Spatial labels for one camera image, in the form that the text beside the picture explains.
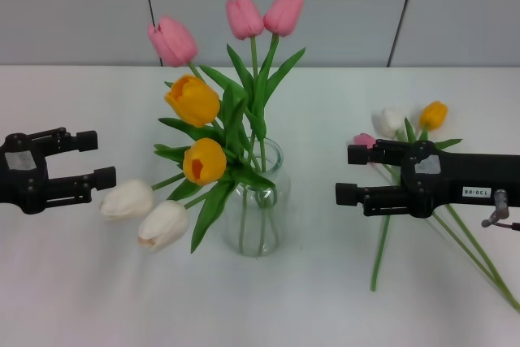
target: flower bouquet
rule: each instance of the flower bouquet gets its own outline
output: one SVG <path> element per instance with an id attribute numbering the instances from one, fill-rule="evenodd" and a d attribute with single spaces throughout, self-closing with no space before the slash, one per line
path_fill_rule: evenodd
<path id="1" fill-rule="evenodd" d="M 172 169 L 182 172 L 151 187 L 140 180 L 122 183 L 101 204 L 108 219 L 148 215 L 139 228 L 139 243 L 155 252 L 184 235 L 189 226 L 187 209 L 203 202 L 193 230 L 193 252 L 235 193 L 241 200 L 237 203 L 240 211 L 230 210 L 237 219 L 232 240 L 236 249 L 241 254 L 262 256 L 280 244 L 283 213 L 275 210 L 286 200 L 290 183 L 281 171 L 281 149 L 267 139 L 264 107 L 305 53 L 305 48 L 299 50 L 271 73 L 280 38 L 293 32 L 302 7 L 303 0 L 275 0 L 262 18 L 253 0 L 227 0 L 233 35 L 239 40 L 250 39 L 253 73 L 230 45 L 227 52 L 241 84 L 214 68 L 200 65 L 203 73 L 223 89 L 222 100 L 193 64 L 197 44 L 190 31 L 167 16 L 159 20 L 157 28 L 149 26 L 149 39 L 163 62 L 171 67 L 188 65 L 193 72 L 176 82 L 165 82 L 169 88 L 166 102 L 179 118 L 159 121 L 186 133 L 194 143 L 183 147 L 155 145 L 155 153 L 171 160 Z M 271 45 L 258 67 L 255 37 L 264 29 L 272 33 Z M 249 121 L 249 135 L 243 125 L 244 116 Z M 270 150 L 275 151 L 274 157 L 270 157 Z M 154 209 L 153 191 L 179 180 L 182 181 L 167 200 Z M 209 184 L 214 185 L 198 195 Z M 180 204 L 190 197 L 195 198 Z M 252 204 L 257 213 L 251 211 Z"/>
<path id="2" fill-rule="evenodd" d="M 418 137 L 415 136 L 414 127 L 410 121 L 399 111 L 392 108 L 385 108 L 379 117 L 379 131 L 388 139 L 397 139 L 403 142 L 416 142 L 416 140 L 428 140 L 429 132 L 440 128 L 444 123 L 446 115 L 448 114 L 448 107 L 441 102 L 433 102 L 427 106 L 423 111 L 419 119 L 420 133 Z M 366 145 L 371 148 L 375 139 L 369 134 L 362 133 L 354 138 L 354 144 Z M 437 148 L 443 150 L 450 146 L 456 145 L 461 142 L 462 139 L 452 139 L 447 141 L 436 142 Z M 399 184 L 401 181 L 400 172 L 395 167 L 390 167 L 386 164 L 382 164 L 383 168 L 388 171 L 395 184 Z M 473 260 L 477 267 L 482 273 L 500 290 L 504 298 L 509 304 L 515 309 L 520 311 L 520 304 L 516 298 L 509 291 L 505 282 L 502 280 L 501 275 L 496 270 L 491 259 L 488 257 L 482 246 L 476 241 L 475 237 L 471 234 L 468 227 L 464 224 L 461 217 L 453 209 L 451 205 L 446 205 L 446 209 L 453 217 L 459 228 L 462 230 L 469 242 L 474 246 L 477 253 L 482 258 L 486 266 L 477 258 L 476 254 L 464 243 L 464 241 L 446 224 L 445 221 L 439 216 L 438 213 L 433 213 L 434 220 L 461 246 L 461 248 L 467 253 L 467 255 Z M 383 219 L 383 230 L 379 239 L 379 248 L 375 257 L 374 270 L 372 271 L 372 278 L 370 282 L 370 289 L 374 292 L 377 288 L 377 279 L 379 274 L 379 267 L 384 252 L 384 245 L 388 234 L 388 226 L 390 224 L 391 216 L 387 215 Z"/>

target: green stem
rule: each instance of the green stem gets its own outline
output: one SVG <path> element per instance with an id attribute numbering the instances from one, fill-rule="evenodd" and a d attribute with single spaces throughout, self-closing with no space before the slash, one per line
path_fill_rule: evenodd
<path id="1" fill-rule="evenodd" d="M 204 78 L 202 77 L 201 73 L 197 70 L 197 67 L 195 67 L 195 65 L 190 61 L 188 63 L 188 67 L 189 69 L 192 70 L 193 74 L 198 77 L 200 80 L 204 81 Z"/>
<path id="2" fill-rule="evenodd" d="M 262 211 L 262 222 L 260 225 L 260 244 L 258 245 L 257 256 L 262 256 L 263 246 L 266 242 L 266 209 L 263 207 Z"/>
<path id="3" fill-rule="evenodd" d="M 247 215 L 247 189 L 242 193 L 242 215 L 240 216 L 240 235 L 238 236 L 238 250 L 244 254 L 245 216 Z"/>
<path id="4" fill-rule="evenodd" d="M 224 133 L 224 130 L 223 130 L 222 127 L 219 125 L 219 123 L 217 122 L 216 119 L 214 119 L 213 121 L 211 121 L 211 124 L 213 125 L 213 127 L 216 129 L 217 132 L 219 132 L 220 134 L 223 134 L 223 133 Z"/>
<path id="5" fill-rule="evenodd" d="M 263 140 L 260 141 L 260 159 L 262 160 L 262 172 L 266 171 L 266 145 Z"/>
<path id="6" fill-rule="evenodd" d="M 485 251 L 480 246 L 480 244 L 475 240 L 475 238 L 473 237 L 473 235 L 471 234 L 471 232 L 467 228 L 467 226 L 462 222 L 461 217 L 457 214 L 457 212 L 453 209 L 453 207 L 451 205 L 446 205 L 446 208 L 452 214 L 455 221 L 457 221 L 458 226 L 461 227 L 462 231 L 466 234 L 466 236 L 470 240 L 471 244 L 477 249 L 477 252 L 479 252 L 480 256 L 482 256 L 482 259 L 484 259 L 484 262 L 489 267 L 489 270 L 491 270 L 491 273 L 495 276 L 496 282 L 498 284 L 501 284 L 505 288 L 505 290 L 509 291 L 509 289 L 505 285 L 504 281 L 502 280 L 501 275 L 498 273 L 495 266 L 493 265 L 493 262 L 488 257 L 488 255 L 485 253 Z"/>
<path id="7" fill-rule="evenodd" d="M 377 256 L 375 258 L 374 270 L 372 271 L 372 280 L 370 282 L 370 290 L 375 291 L 377 289 L 377 275 L 379 274 L 379 266 L 381 265 L 381 259 L 383 258 L 384 243 L 387 240 L 388 225 L 390 224 L 390 216 L 387 215 L 384 218 L 383 233 L 379 239 L 379 248 Z"/>
<path id="8" fill-rule="evenodd" d="M 254 87 L 256 88 L 257 78 L 258 78 L 257 39 L 256 39 L 256 37 L 251 37 L 251 57 L 253 58 L 253 81 L 254 81 Z"/>
<path id="9" fill-rule="evenodd" d="M 182 179 L 182 178 L 184 178 L 184 173 L 183 172 L 181 172 L 178 175 L 172 176 L 170 179 L 166 179 L 166 180 L 163 180 L 162 182 L 154 184 L 152 186 L 152 190 L 155 191 L 155 190 L 162 189 L 163 187 L 166 187 L 169 184 L 175 183 L 177 180 Z"/>
<path id="10" fill-rule="evenodd" d="M 188 202 L 186 205 L 184 205 L 184 208 L 187 210 L 190 207 L 198 204 L 200 201 L 204 201 L 208 197 L 208 193 L 203 193 L 201 196 L 196 197 L 195 199 L 192 199 L 190 202 Z"/>

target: glass vase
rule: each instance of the glass vase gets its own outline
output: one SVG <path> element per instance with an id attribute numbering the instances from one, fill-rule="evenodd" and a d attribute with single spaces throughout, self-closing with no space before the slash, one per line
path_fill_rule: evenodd
<path id="1" fill-rule="evenodd" d="M 284 169 L 282 149 L 266 138 L 265 166 L 258 174 L 275 184 L 274 189 L 255 189 L 240 183 L 229 196 L 223 211 L 226 242 L 238 254 L 261 257 L 272 254 L 282 243 L 291 181 Z M 253 155 L 262 166 L 261 146 L 257 141 Z"/>

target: flower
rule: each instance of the flower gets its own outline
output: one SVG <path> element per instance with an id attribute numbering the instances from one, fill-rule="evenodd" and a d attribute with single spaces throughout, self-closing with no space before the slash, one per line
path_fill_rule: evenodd
<path id="1" fill-rule="evenodd" d="M 181 67 L 197 56 L 197 43 L 179 21 L 162 16 L 157 28 L 148 26 L 148 38 L 159 57 L 170 67 Z"/>
<path id="2" fill-rule="evenodd" d="M 184 122 L 197 128 L 214 121 L 220 110 L 219 95 L 191 75 L 178 79 L 164 98 Z"/>
<path id="3" fill-rule="evenodd" d="M 220 144 L 201 138 L 184 152 L 183 171 L 186 179 L 204 186 L 219 180 L 226 171 L 226 155 Z"/>
<path id="4" fill-rule="evenodd" d="M 271 33 L 288 36 L 296 27 L 302 7 L 303 0 L 275 0 L 263 17 L 263 24 Z"/>
<path id="5" fill-rule="evenodd" d="M 179 240 L 188 230 L 188 211 L 176 201 L 164 201 L 139 226 L 138 243 L 157 252 Z"/>
<path id="6" fill-rule="evenodd" d="M 227 0 L 226 13 L 231 31 L 237 39 L 244 40 L 262 34 L 262 16 L 253 0 Z"/>
<path id="7" fill-rule="evenodd" d="M 394 138 L 396 132 L 403 127 L 404 123 L 405 115 L 400 110 L 385 107 L 379 122 L 381 134 L 388 138 Z"/>
<path id="8" fill-rule="evenodd" d="M 430 103 L 421 114 L 419 123 L 421 127 L 427 127 L 428 130 L 440 128 L 448 114 L 448 107 L 442 102 L 435 101 Z"/>
<path id="9" fill-rule="evenodd" d="M 154 208 L 154 191 L 147 183 L 130 179 L 113 188 L 99 209 L 109 220 L 143 217 Z"/>
<path id="10" fill-rule="evenodd" d="M 366 145 L 368 148 L 371 148 L 375 144 L 375 139 L 370 134 L 361 133 L 355 136 L 354 144 Z"/>

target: tabletop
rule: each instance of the tabletop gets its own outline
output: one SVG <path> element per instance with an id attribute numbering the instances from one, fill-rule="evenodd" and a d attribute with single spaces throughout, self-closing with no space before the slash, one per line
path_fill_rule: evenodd
<path id="1" fill-rule="evenodd" d="M 231 68 L 220 70 L 237 80 Z M 186 71 L 0 67 L 0 136 L 96 130 L 99 150 L 49 158 L 51 177 L 114 165 L 118 181 L 164 180 L 175 168 L 153 154 L 153 144 L 189 141 L 157 121 L 175 115 L 163 81 Z M 149 254 L 137 244 L 139 220 L 100 216 L 106 191 L 93 192 L 90 204 L 39 215 L 1 205 L 0 344 L 516 345 L 520 314 L 431 219 L 392 219 L 372 293 L 382 218 L 337 206 L 334 185 L 386 185 L 373 167 L 349 166 L 345 147 L 360 132 L 374 133 L 385 106 L 416 118 L 441 100 L 448 118 L 431 139 L 463 138 L 451 151 L 519 154 L 519 80 L 515 68 L 295 69 L 266 108 L 268 136 L 292 179 L 288 236 L 266 258 L 232 252 L 218 223 L 190 254 L 196 207 L 188 234 Z M 520 297 L 519 234 L 481 228 L 490 207 L 455 207 Z M 520 221 L 520 210 L 510 219 Z"/>

